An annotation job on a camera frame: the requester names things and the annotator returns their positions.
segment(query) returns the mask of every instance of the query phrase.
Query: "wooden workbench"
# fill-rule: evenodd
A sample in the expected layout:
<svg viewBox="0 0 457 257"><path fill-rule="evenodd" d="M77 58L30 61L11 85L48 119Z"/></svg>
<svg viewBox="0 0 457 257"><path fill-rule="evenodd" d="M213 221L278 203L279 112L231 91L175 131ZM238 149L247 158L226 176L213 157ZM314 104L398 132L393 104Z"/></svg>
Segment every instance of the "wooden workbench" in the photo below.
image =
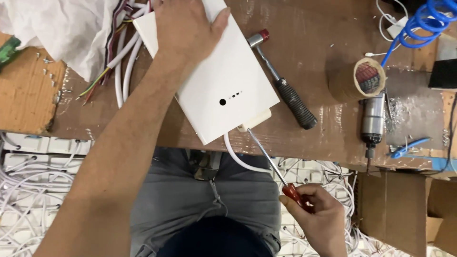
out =
<svg viewBox="0 0 457 257"><path fill-rule="evenodd" d="M283 102L274 106L272 118L254 129L270 155L365 164L365 146L359 138L362 107L357 102L340 104L334 100L328 90L328 76L344 65L363 58L364 53L382 53L388 49L390 43L381 38L377 29L379 13L374 1L226 2L232 7L232 14L246 37L263 28L270 31L270 40L262 45L265 54L319 120L314 129L305 131L299 127ZM411 131L407 131L407 134L415 138L424 135L434 138L429 145L424 145L425 149L418 155L444 157L444 147L439 143L442 136L440 131L447 127L450 112L447 104L452 101L449 99L452 94L445 95L447 98L443 99L441 91L429 93L430 90L426 89L425 72L430 71L433 66L435 48L436 45L431 45L415 51L403 47L396 50L387 64L387 86L392 91L390 97L397 98L396 103L399 107L407 105L410 110L427 109L430 116L435 117L427 121L427 117L421 116L419 112L409 110L411 119L405 124ZM35 57L29 54L28 58L33 60ZM141 81L151 62L147 51L142 49L132 75L133 88ZM92 101L84 107L81 106L82 102L76 101L75 98L87 87L87 83L70 69L66 70L61 81L63 82L59 83L59 86L74 93L63 94L55 110L54 119L48 120L47 130L40 133L61 138L96 139L117 110L114 78L106 86L99 87ZM408 83L411 84L409 90L402 90L401 88ZM6 86L0 81L0 88ZM414 86L420 86L427 93L418 94ZM398 108L395 115L402 117L404 112L405 110ZM396 121L396 129L400 130L402 121ZM34 132L5 125L8 122L10 121L3 120L0 129L21 133ZM260 154L248 134L232 131L230 138L235 151ZM203 146L176 101L172 102L167 112L158 145L226 150L222 138ZM387 152L388 146L381 144L373 164L387 167L431 168L430 162L426 159L402 158L394 161L385 156Z"/></svg>

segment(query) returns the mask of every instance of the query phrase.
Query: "yellow green wire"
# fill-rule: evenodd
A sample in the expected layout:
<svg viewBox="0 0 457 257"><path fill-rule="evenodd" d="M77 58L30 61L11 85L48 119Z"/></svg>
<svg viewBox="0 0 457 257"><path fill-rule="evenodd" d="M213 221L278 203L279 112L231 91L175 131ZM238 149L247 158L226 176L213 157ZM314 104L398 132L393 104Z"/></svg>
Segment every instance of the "yellow green wire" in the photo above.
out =
<svg viewBox="0 0 457 257"><path fill-rule="evenodd" d="M81 97L81 96L87 94L87 93L92 89L92 87L94 87L95 84L97 84L97 82L98 82L98 81L99 81L99 80L100 80L109 70L110 70L109 67L108 67L106 70L104 70L104 71L102 72L102 74L100 74L100 76L98 76L98 78L97 78L96 80L94 80L94 82L93 82L84 92L82 92L78 97Z"/></svg>

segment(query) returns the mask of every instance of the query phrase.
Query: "white device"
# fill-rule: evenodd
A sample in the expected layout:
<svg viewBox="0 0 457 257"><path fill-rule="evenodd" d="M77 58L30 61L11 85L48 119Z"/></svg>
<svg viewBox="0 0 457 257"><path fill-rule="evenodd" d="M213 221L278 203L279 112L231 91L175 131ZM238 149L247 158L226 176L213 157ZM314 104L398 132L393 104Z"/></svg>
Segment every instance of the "white device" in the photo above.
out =
<svg viewBox="0 0 457 257"><path fill-rule="evenodd" d="M203 3L210 21L227 7L224 0ZM154 58L159 50L155 13L133 23ZM195 69L175 97L204 145L262 116L279 102L232 16L214 52Z"/></svg>

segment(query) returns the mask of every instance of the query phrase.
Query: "screwdriver shaft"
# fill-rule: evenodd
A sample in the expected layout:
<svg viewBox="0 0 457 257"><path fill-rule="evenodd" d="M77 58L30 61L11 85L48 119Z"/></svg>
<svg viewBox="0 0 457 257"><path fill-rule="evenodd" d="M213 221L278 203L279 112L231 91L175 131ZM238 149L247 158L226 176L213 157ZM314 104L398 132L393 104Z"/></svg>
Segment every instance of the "screwdriver shaft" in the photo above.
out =
<svg viewBox="0 0 457 257"><path fill-rule="evenodd" d="M260 150L262 151L262 154L266 157L266 159L268 160L268 162L270 163L270 165L273 167L273 170L275 170L276 172L276 175L278 175L279 179L281 180L281 182L284 184L284 186L287 186L288 183L286 182L286 179L284 179L284 177L281 175L281 173L279 172L279 169L276 167L275 163L273 162L273 160L270 158L270 156L268 155L268 153L265 151L265 149L263 148L262 144L259 142L259 140L255 137L254 133L252 133L251 129L248 128L248 132L249 134L251 134L251 137L254 139L255 143L259 146Z"/></svg>

